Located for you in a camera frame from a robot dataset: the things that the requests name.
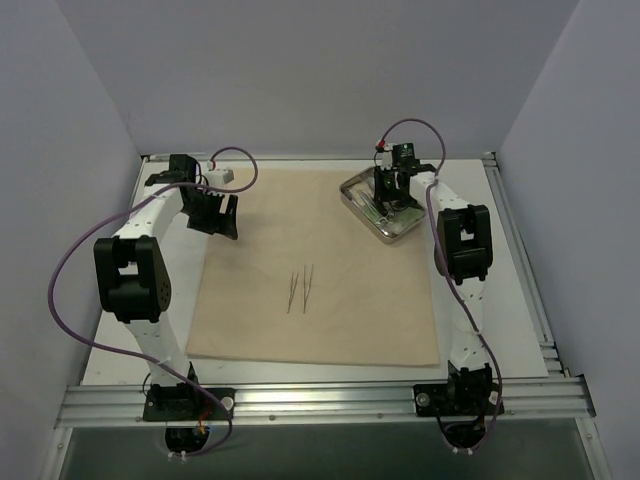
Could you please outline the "metal instrument tray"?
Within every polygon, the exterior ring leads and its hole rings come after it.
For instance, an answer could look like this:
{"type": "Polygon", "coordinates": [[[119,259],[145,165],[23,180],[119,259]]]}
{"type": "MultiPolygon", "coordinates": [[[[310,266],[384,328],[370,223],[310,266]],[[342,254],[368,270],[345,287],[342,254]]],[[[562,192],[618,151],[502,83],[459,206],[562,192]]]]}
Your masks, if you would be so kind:
{"type": "Polygon", "coordinates": [[[409,232],[417,228],[426,217],[425,209],[420,205],[414,205],[404,210],[384,210],[388,213],[390,222],[380,226],[374,225],[360,210],[360,201],[356,195],[358,190],[367,192],[374,200],[373,166],[345,180],[339,186],[339,191],[344,205],[376,238],[385,244],[393,244],[401,240],[409,232]]]}

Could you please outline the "long straight metal forceps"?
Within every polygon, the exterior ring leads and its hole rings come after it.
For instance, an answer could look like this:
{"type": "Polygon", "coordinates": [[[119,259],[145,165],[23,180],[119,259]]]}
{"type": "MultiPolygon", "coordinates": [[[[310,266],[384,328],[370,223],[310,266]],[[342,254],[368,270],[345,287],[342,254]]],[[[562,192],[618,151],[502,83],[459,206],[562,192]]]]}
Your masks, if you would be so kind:
{"type": "Polygon", "coordinates": [[[303,266],[303,294],[302,294],[302,312],[305,313],[307,310],[308,299],[310,296],[312,281],[314,275],[314,265],[303,266]]]}

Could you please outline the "curved metal tweezers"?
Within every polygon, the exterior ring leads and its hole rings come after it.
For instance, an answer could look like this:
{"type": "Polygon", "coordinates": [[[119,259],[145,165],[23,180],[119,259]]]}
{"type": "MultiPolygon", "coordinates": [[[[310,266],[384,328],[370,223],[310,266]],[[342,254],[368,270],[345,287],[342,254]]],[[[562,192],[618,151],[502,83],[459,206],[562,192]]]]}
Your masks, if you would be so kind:
{"type": "Polygon", "coordinates": [[[287,308],[286,308],[287,314],[291,312],[292,304],[293,304],[296,289],[297,289],[298,279],[299,279],[299,273],[297,271],[294,271],[291,274],[290,284],[289,284],[289,293],[288,293],[287,308]]]}

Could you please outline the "beige surgical wrap cloth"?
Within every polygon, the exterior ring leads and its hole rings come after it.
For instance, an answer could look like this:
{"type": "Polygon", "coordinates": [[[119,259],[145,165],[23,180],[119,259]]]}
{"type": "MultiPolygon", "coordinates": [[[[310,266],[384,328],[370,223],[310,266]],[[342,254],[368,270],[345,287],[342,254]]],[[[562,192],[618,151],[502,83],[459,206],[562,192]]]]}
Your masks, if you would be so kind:
{"type": "Polygon", "coordinates": [[[236,171],[239,236],[208,241],[187,351],[358,366],[439,363],[422,229],[381,242],[343,204],[344,171],[236,171]]]}

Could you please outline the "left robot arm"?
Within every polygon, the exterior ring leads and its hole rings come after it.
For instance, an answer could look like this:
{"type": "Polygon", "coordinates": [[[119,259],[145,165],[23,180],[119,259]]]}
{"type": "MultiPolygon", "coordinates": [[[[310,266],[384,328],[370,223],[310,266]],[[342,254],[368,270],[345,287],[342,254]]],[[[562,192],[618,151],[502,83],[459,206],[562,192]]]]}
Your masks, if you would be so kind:
{"type": "Polygon", "coordinates": [[[179,419],[194,417],[202,405],[200,391],[181,384],[193,379],[191,362],[179,346],[168,320],[172,285],[160,249],[168,227],[180,214],[187,227],[207,235],[238,238],[238,197],[225,191],[234,180],[229,168],[215,165],[200,183],[198,162],[174,154],[169,167],[144,183],[141,207],[110,238],[93,248],[97,283],[104,311],[115,315],[149,357],[151,385],[171,388],[166,408],[179,419]]]}

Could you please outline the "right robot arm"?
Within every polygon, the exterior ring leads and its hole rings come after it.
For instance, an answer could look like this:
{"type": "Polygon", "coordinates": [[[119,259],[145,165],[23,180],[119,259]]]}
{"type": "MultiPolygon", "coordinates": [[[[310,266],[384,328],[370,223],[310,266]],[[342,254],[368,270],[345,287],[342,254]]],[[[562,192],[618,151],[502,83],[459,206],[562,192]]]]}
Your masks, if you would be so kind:
{"type": "Polygon", "coordinates": [[[434,240],[434,264],[453,295],[450,310],[449,380],[444,400],[455,412],[475,406],[492,390],[492,357],[483,337],[483,294],[493,263],[490,212],[463,199],[421,163],[411,143],[381,141],[374,154],[374,204],[426,210],[434,240]]]}

